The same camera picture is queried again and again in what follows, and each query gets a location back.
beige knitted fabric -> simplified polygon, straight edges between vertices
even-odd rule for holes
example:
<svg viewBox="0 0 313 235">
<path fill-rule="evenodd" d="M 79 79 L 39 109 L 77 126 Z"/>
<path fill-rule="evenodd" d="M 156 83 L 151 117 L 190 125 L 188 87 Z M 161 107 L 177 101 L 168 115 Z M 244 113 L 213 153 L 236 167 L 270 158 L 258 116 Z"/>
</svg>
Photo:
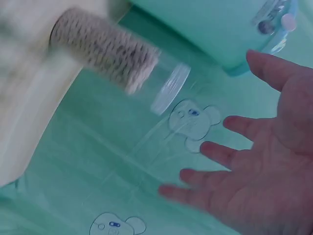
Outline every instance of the beige knitted fabric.
<svg viewBox="0 0 313 235">
<path fill-rule="evenodd" d="M 70 50 L 92 69 L 107 75 L 128 94 L 139 90 L 158 63 L 157 48 L 107 20 L 73 8 L 54 26 L 50 42 Z"/>
</svg>

hand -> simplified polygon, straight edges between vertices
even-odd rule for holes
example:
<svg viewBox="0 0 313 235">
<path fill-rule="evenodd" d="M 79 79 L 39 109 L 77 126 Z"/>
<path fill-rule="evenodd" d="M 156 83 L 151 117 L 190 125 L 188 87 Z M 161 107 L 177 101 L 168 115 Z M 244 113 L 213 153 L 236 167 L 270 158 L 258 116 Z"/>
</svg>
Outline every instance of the hand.
<svg viewBox="0 0 313 235">
<path fill-rule="evenodd" d="M 159 192 L 244 235 L 311 235 L 313 70 L 254 51 L 247 60 L 256 76 L 281 91 L 277 117 L 228 117 L 224 126 L 252 140 L 252 149 L 205 142 L 201 152 L 231 171 L 184 169 L 180 177 L 190 188 L 164 185 Z"/>
</svg>

white cloth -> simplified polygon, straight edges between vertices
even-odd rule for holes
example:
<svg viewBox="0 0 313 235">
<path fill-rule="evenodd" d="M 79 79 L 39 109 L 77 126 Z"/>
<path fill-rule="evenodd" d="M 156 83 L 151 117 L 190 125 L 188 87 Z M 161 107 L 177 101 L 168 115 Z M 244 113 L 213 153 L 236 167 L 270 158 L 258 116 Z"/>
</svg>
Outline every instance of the white cloth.
<svg viewBox="0 0 313 235">
<path fill-rule="evenodd" d="M 79 6 L 119 19 L 124 0 L 0 0 L 0 187 L 26 170 L 36 146 L 82 65 L 62 51 L 48 55 L 61 14 Z"/>
</svg>

finger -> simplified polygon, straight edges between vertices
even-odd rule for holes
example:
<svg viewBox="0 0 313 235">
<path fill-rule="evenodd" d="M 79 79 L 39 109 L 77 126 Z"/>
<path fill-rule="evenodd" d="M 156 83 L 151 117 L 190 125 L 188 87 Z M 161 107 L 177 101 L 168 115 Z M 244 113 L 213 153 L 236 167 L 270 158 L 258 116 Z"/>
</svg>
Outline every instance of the finger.
<svg viewBox="0 0 313 235">
<path fill-rule="evenodd" d="M 266 125 L 268 125 L 270 120 L 270 118 L 253 119 L 247 117 L 230 116 L 224 120 L 224 126 L 227 129 L 239 133 L 249 140 L 254 141 L 257 134 L 263 130 Z"/>
<path fill-rule="evenodd" d="M 238 150 L 212 142 L 204 142 L 201 145 L 203 155 L 231 170 L 233 170 L 232 161 L 238 152 Z"/>
<path fill-rule="evenodd" d="M 297 75 L 300 70 L 310 70 L 310 68 L 302 67 L 276 56 L 253 50 L 248 51 L 246 58 L 252 73 L 278 91 L 281 91 L 285 83 Z"/>
<path fill-rule="evenodd" d="M 191 187 L 207 188 L 216 190 L 227 178 L 228 171 L 196 171 L 193 169 L 183 169 L 180 172 L 180 178 Z"/>
<path fill-rule="evenodd" d="M 205 210 L 209 207 L 213 193 L 210 191 L 199 191 L 187 188 L 179 188 L 173 185 L 162 185 L 159 194 L 166 199 L 176 201 Z"/>
</svg>

mint green fabric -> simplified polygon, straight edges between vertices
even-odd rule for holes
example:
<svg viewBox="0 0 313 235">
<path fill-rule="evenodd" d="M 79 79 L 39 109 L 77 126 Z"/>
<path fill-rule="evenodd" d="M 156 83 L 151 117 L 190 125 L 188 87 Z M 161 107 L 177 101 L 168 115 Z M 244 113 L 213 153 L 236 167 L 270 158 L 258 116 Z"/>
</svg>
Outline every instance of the mint green fabric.
<svg viewBox="0 0 313 235">
<path fill-rule="evenodd" d="M 280 55 L 313 67 L 313 19 L 308 9 L 303 2 L 299 28 Z M 195 46 L 137 9 L 121 24 L 191 66 L 182 92 L 157 117 L 105 79 L 81 72 L 24 176 L 0 189 L 0 234 L 236 234 L 210 215 L 157 194 L 163 182 L 181 184 L 179 170 L 184 167 L 222 169 L 193 154 L 186 145 L 193 135 L 173 132 L 169 116 L 185 99 L 199 108 L 200 117 L 214 105 L 221 117 L 210 116 L 213 126 L 201 141 L 249 148 L 249 141 L 214 125 L 216 120 L 227 115 L 273 117 L 279 93 L 251 73 L 227 77 Z"/>
</svg>

